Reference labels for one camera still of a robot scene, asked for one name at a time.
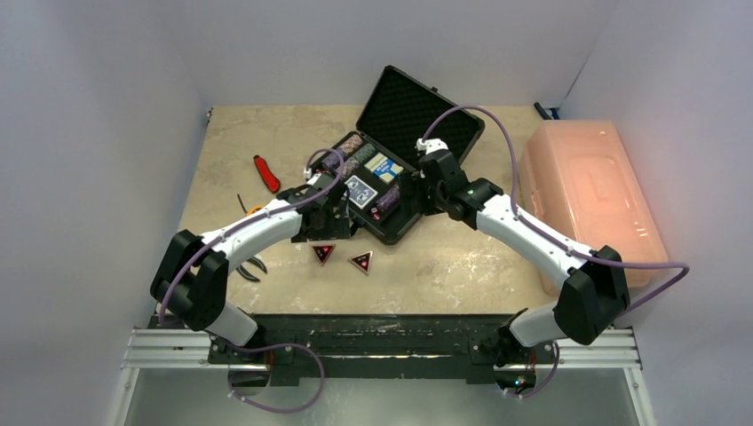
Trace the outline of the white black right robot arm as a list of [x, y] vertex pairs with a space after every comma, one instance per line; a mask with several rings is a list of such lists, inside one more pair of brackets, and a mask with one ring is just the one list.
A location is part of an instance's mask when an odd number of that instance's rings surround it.
[[[591, 344], [630, 305], [619, 253], [594, 250], [555, 232], [521, 209], [485, 178], [470, 181], [438, 139], [420, 143], [418, 170], [400, 181], [402, 195], [416, 195], [425, 216], [445, 214], [511, 248], [559, 286], [555, 303], [523, 309], [497, 330], [490, 350], [502, 367], [521, 361], [539, 343], [568, 338]], [[576, 255], [583, 248], [585, 258]]]

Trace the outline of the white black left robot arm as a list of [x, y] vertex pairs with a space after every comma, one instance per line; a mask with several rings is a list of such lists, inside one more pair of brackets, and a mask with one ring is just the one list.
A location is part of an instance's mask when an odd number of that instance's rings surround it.
[[241, 362], [262, 357], [260, 326], [227, 298], [231, 272], [281, 241], [347, 239], [350, 191], [345, 181], [327, 173], [278, 193], [260, 210], [214, 231], [176, 233], [152, 280], [149, 292], [167, 312], [193, 331], [206, 331], [230, 343]]

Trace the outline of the grey purple poker chip stack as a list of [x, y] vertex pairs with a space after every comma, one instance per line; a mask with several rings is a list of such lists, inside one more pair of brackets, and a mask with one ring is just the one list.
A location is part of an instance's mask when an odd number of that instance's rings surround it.
[[399, 201], [400, 189], [398, 186], [394, 186], [379, 198], [376, 202], [376, 208], [378, 211], [384, 213], [393, 208]]

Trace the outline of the black poker set case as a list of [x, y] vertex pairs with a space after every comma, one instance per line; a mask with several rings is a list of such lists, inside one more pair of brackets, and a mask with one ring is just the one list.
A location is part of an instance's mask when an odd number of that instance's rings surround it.
[[[435, 119], [453, 105], [451, 100], [440, 95], [436, 89], [420, 83], [397, 67], [387, 66], [363, 107], [355, 129], [338, 141], [331, 152], [317, 159], [313, 168], [324, 170], [321, 166], [322, 160], [352, 134], [362, 137], [362, 146], [372, 144], [376, 148], [375, 155], [381, 153], [395, 160], [404, 168], [402, 172], [419, 171], [416, 141], [425, 132], [444, 141], [449, 152], [462, 162], [482, 134], [485, 125], [480, 118], [465, 111], [456, 111], [436, 123]], [[422, 215], [402, 208], [400, 201], [387, 212], [378, 211], [377, 201], [392, 185], [398, 183], [398, 178], [386, 184], [366, 169], [366, 163], [361, 164], [352, 176], [357, 176], [376, 189], [378, 195], [364, 209], [356, 208], [348, 200], [352, 231], [355, 233], [358, 229], [364, 228], [384, 244], [392, 245], [398, 242]], [[380, 213], [379, 221], [372, 218], [373, 211]]]

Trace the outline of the triangular dealer button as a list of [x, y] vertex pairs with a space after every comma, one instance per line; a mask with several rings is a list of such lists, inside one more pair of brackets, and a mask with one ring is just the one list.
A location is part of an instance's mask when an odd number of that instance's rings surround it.
[[350, 257], [348, 259], [348, 262], [355, 266], [360, 272], [364, 273], [365, 275], [369, 275], [373, 260], [373, 254], [373, 251], [367, 251], [357, 256]]
[[336, 248], [336, 244], [314, 244], [311, 246], [319, 265], [325, 265]]

